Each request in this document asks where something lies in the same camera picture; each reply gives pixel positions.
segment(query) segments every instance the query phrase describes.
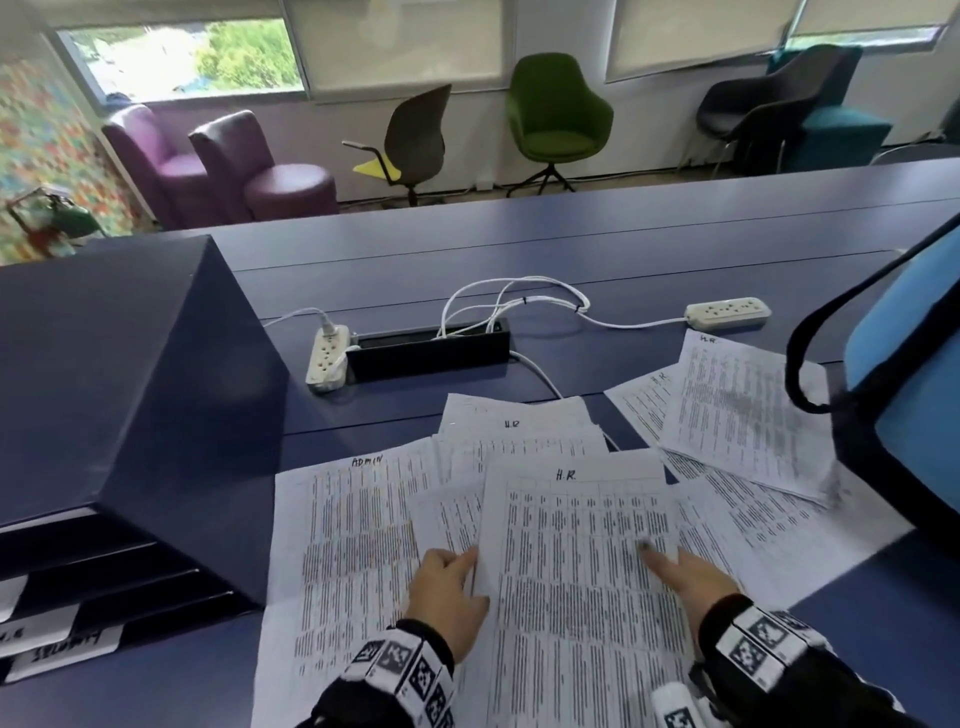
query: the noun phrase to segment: floral wallpaper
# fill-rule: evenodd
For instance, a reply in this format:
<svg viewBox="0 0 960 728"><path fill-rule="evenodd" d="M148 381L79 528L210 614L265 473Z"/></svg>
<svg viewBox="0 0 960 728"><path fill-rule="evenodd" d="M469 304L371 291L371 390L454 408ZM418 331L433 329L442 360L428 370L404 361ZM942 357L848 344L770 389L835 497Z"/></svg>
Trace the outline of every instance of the floral wallpaper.
<svg viewBox="0 0 960 728"><path fill-rule="evenodd" d="M0 65L0 265L40 258L5 202L48 182L65 187L107 234L149 228L149 220L80 110L43 61ZM55 249L69 255L67 245Z"/></svg>

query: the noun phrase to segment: person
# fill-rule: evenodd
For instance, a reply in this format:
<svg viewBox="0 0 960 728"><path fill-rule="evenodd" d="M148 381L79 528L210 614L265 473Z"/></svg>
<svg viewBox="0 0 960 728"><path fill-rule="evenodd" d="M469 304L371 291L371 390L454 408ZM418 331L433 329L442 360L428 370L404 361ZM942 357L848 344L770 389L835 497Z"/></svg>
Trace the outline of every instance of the person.
<svg viewBox="0 0 960 728"><path fill-rule="evenodd" d="M786 612L762 611L709 561L681 549L673 562L649 544L638 548L684 606L699 656L691 677L715 716L739 728L922 728L893 695L863 682L822 635ZM428 551L403 619L363 645L298 728L452 728L450 676L490 608L488 597L464 591L476 560L476 546L460 555ZM753 635L746 648L744 631ZM766 652L765 644L774 646ZM779 658L767 662L774 654Z"/></svg>

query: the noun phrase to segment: wall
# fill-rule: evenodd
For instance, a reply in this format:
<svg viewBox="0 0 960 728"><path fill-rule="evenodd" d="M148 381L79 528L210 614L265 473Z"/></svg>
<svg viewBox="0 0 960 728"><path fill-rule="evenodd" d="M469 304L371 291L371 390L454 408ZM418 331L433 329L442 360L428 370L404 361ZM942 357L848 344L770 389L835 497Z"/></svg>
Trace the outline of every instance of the wall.
<svg viewBox="0 0 960 728"><path fill-rule="evenodd" d="M755 75L762 66L712 67L604 84L615 0L516 0L516 57L541 51L575 56L584 73L616 113L607 148L598 156L564 166L570 176L601 175L676 165L692 130L692 117L707 89L718 81ZM935 53L874 55L861 62L848 103L893 120L888 143L910 141L936 129L960 95L960 28ZM382 142L396 101L318 105L309 102L246 105L263 124L279 161L309 161L329 168L343 200L387 194L382 182L350 172L366 156L341 139ZM157 108L180 144L211 118L233 110ZM503 123L502 92L455 94L444 119L446 163L425 190L468 187L478 181L518 182L538 166L521 158Z"/></svg>
<svg viewBox="0 0 960 728"><path fill-rule="evenodd" d="M7 34L0 43L16 40L0 58L0 200L50 182L71 190L108 233L145 229L149 221L29 24L7 6L0 25ZM0 265L35 258L20 227L0 211Z"/></svg>

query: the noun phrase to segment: bag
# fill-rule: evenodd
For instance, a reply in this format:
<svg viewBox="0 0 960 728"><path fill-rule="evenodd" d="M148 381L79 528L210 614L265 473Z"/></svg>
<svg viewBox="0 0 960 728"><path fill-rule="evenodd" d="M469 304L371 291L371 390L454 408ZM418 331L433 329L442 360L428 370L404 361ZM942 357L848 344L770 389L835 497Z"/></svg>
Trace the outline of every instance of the bag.
<svg viewBox="0 0 960 728"><path fill-rule="evenodd" d="M857 325L846 387L815 404L800 387L814 334L842 305L913 262ZM804 412L833 414L837 457L960 556L960 215L807 316L786 348L784 386Z"/></svg>

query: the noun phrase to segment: floor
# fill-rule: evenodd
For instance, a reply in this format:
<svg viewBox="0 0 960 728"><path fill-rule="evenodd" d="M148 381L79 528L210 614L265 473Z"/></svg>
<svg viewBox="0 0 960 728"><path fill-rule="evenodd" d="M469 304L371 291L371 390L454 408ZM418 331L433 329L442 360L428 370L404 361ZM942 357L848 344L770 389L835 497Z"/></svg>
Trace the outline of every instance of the floor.
<svg viewBox="0 0 960 728"><path fill-rule="evenodd" d="M676 184L677 182L701 182L710 179L710 173L713 168L693 167L684 169L681 172L641 172L635 175L626 175L615 177L608 180L584 180L583 182L571 181L571 184L578 191L589 191L595 189L615 189L618 187L642 187L648 184ZM721 168L717 179L731 177L732 173ZM534 182L528 187L514 192L511 197L528 197L536 195L540 189L540 183ZM544 195L568 194L564 192L563 186L559 182L551 182L543 190ZM428 200L443 199L446 204L453 203L471 203L477 200L499 200L506 197L506 189L493 189L489 192L454 192L447 195L424 195ZM406 198L396 197L397 206L406 207ZM394 199L387 201L387 205L392 206ZM384 201L360 201L356 203L344 203L340 205L342 212L366 212L369 210L383 209Z"/></svg>

